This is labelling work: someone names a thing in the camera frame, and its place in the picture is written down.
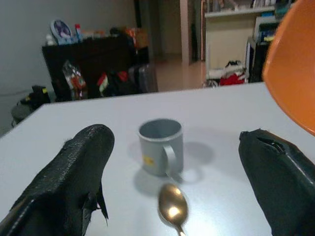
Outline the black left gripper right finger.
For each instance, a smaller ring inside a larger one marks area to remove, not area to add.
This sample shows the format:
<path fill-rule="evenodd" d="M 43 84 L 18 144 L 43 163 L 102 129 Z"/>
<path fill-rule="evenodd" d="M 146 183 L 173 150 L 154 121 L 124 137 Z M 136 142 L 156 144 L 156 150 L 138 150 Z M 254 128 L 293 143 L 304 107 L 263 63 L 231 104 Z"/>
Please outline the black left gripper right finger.
<path fill-rule="evenodd" d="M 243 131 L 239 156 L 274 236 L 315 234 L 315 165 L 266 130 Z"/>

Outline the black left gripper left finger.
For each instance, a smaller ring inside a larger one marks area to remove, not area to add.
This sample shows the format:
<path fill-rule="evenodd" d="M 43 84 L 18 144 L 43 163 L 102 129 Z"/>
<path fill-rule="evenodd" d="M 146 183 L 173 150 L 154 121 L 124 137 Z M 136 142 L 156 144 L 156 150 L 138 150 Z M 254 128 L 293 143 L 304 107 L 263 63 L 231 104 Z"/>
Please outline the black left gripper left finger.
<path fill-rule="evenodd" d="M 115 137 L 90 125 L 65 142 L 31 181 L 0 223 L 3 236 L 83 236 L 92 213 L 108 219 L 102 176 Z"/>

